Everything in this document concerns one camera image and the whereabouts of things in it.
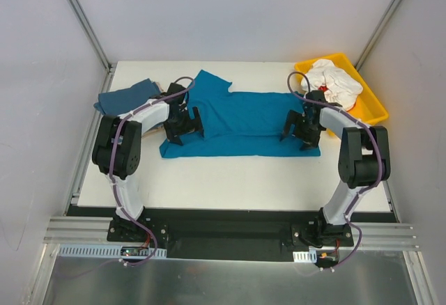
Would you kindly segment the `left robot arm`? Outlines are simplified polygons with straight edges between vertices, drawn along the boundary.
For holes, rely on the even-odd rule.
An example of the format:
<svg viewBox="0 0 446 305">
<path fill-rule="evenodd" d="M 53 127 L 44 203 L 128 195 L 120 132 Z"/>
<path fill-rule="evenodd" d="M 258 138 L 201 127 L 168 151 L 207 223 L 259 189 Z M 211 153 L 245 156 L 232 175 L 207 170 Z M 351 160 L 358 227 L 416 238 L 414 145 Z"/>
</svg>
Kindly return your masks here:
<svg viewBox="0 0 446 305">
<path fill-rule="evenodd" d="M 197 107 L 189 112 L 189 92 L 195 80 L 180 77 L 166 92 L 150 97 L 145 103 L 124 114 L 105 115 L 100 121 L 92 152 L 92 162 L 111 187 L 116 210 L 110 236 L 123 236 L 131 242 L 144 242 L 147 248 L 155 236 L 143 217 L 144 204 L 139 193 L 136 170 L 141 159 L 141 140 L 151 129 L 162 126 L 169 143 L 182 146 L 181 137 L 199 133 L 204 127 Z"/>
</svg>

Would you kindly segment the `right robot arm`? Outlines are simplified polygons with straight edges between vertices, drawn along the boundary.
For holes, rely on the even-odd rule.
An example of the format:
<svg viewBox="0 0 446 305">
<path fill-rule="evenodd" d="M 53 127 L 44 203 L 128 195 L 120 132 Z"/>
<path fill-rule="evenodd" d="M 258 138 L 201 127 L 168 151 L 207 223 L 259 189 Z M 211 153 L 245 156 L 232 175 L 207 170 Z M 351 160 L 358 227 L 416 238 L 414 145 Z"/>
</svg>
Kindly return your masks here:
<svg viewBox="0 0 446 305">
<path fill-rule="evenodd" d="M 315 220 L 298 232 L 308 246 L 321 248 L 336 242 L 352 245 L 349 221 L 363 196 L 390 176 L 390 149 L 387 129 L 370 126 L 346 112 L 340 104 L 325 100 L 322 92 L 302 97 L 302 112 L 290 110 L 280 136 L 301 140 L 301 150 L 318 147 L 321 132 L 330 130 L 341 140 L 339 184 Z"/>
</svg>

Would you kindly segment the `teal t-shirt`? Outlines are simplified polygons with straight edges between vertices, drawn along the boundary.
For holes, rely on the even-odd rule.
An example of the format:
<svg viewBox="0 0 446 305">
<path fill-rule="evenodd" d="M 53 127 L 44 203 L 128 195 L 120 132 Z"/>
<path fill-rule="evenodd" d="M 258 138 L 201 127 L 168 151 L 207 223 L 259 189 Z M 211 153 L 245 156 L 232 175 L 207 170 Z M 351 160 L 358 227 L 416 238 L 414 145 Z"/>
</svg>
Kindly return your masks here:
<svg viewBox="0 0 446 305">
<path fill-rule="evenodd" d="M 301 150 L 301 140 L 280 135 L 290 110 L 302 102 L 290 93 L 231 92 L 231 83 L 201 70 L 188 107 L 199 110 L 204 133 L 183 135 L 182 145 L 164 141 L 160 155 L 179 157 L 320 157 L 319 148 Z"/>
</svg>

